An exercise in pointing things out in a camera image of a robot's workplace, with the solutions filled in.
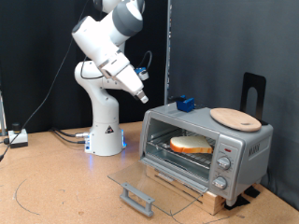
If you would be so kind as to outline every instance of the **wire rack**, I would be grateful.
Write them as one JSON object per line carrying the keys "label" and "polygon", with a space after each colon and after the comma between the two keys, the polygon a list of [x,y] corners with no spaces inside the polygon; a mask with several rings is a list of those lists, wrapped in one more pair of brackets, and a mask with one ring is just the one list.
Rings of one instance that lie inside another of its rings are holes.
{"label": "wire rack", "polygon": [[[178,153],[178,152],[175,152],[170,148],[169,144],[170,144],[170,139],[172,137],[177,137],[177,136],[199,136],[199,134],[192,133],[192,132],[189,132],[189,131],[186,131],[186,130],[175,130],[174,132],[168,133],[166,135],[163,135],[163,136],[155,138],[151,141],[148,141],[148,144],[156,147],[157,149],[159,148],[161,150],[164,150],[167,153],[171,153],[173,155],[176,155],[176,156],[182,158],[183,160],[193,162],[193,163],[195,163],[199,166],[202,166],[202,167],[209,170],[213,154],[209,154],[209,153]],[[206,140],[214,150],[216,141],[214,139],[207,138],[207,137],[206,137]]]}

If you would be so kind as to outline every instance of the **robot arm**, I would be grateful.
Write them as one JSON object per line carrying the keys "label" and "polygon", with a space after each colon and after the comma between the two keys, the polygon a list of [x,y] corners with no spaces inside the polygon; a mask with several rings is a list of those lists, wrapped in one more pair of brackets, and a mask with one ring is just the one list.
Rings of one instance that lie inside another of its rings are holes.
{"label": "robot arm", "polygon": [[[94,7],[99,11],[104,11],[106,13],[109,13],[113,10],[113,8],[123,0],[93,0]],[[134,1],[135,6],[139,9],[139,11],[144,11],[145,4],[144,0],[136,0]]]}
{"label": "robot arm", "polygon": [[76,81],[89,94],[93,106],[93,126],[85,139],[87,153],[111,156],[120,153],[122,149],[119,103],[106,89],[122,89],[143,103],[148,101],[140,80],[146,76],[138,77],[119,48],[128,38],[142,30],[143,22],[138,6],[144,6],[143,2],[103,0],[103,10],[109,13],[101,21],[86,17],[73,29],[72,36],[78,46],[92,59],[79,63],[75,69]]}
{"label": "robot arm", "polygon": [[118,48],[141,31],[142,26],[142,16],[135,1],[124,1],[100,22],[91,17],[84,18],[74,27],[72,36],[106,78],[119,81],[125,91],[146,103],[148,97],[142,91],[142,82]]}

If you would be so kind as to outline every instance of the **robot logo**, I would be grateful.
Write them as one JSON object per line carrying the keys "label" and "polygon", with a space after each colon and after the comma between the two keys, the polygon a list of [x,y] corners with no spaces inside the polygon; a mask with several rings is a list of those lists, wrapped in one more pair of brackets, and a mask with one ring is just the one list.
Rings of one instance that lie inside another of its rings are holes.
{"label": "robot logo", "polygon": [[111,126],[109,126],[106,130],[105,133],[114,133],[113,129],[111,128]]}

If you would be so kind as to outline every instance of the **control panel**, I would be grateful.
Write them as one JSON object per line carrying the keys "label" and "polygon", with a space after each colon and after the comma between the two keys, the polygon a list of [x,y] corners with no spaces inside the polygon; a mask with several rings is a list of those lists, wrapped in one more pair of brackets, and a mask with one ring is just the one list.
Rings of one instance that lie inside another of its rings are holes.
{"label": "control panel", "polygon": [[229,197],[231,191],[237,153],[237,148],[220,143],[211,187],[225,198]]}

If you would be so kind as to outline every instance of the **oven foot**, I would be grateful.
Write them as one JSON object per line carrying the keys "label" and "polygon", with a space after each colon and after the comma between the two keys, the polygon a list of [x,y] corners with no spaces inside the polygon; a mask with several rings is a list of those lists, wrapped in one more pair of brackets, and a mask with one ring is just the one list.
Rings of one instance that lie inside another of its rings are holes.
{"label": "oven foot", "polygon": [[230,207],[233,206],[235,204],[235,202],[236,202],[236,199],[237,198],[234,198],[232,200],[226,200],[227,206],[230,206]]}

